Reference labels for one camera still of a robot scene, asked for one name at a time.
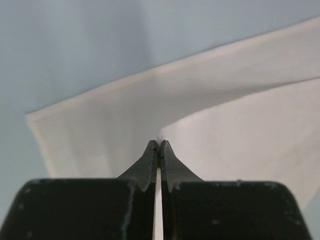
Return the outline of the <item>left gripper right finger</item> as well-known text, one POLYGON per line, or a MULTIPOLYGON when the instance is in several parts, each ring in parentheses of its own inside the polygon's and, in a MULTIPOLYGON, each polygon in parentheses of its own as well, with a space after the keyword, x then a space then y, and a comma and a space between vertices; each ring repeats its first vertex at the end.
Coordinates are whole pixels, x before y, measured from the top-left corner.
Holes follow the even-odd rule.
POLYGON ((294 195, 274 181, 204 181, 159 147, 166 240, 310 240, 294 195))

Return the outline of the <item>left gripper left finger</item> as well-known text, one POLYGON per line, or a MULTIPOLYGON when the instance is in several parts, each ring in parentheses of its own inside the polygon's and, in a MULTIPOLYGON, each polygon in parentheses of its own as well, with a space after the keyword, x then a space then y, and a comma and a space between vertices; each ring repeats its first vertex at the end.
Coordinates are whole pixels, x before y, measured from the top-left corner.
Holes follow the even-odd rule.
POLYGON ((3 240, 151 240, 158 146, 116 178, 26 182, 1 226, 3 240))

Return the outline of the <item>white cloth napkin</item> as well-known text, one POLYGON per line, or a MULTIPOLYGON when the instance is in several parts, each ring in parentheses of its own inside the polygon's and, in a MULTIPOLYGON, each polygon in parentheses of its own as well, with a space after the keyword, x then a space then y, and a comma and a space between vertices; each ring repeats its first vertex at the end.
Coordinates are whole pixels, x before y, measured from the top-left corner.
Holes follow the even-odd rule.
POLYGON ((204 180, 320 190, 320 20, 146 70, 27 114, 51 177, 116 177, 149 140, 204 180))

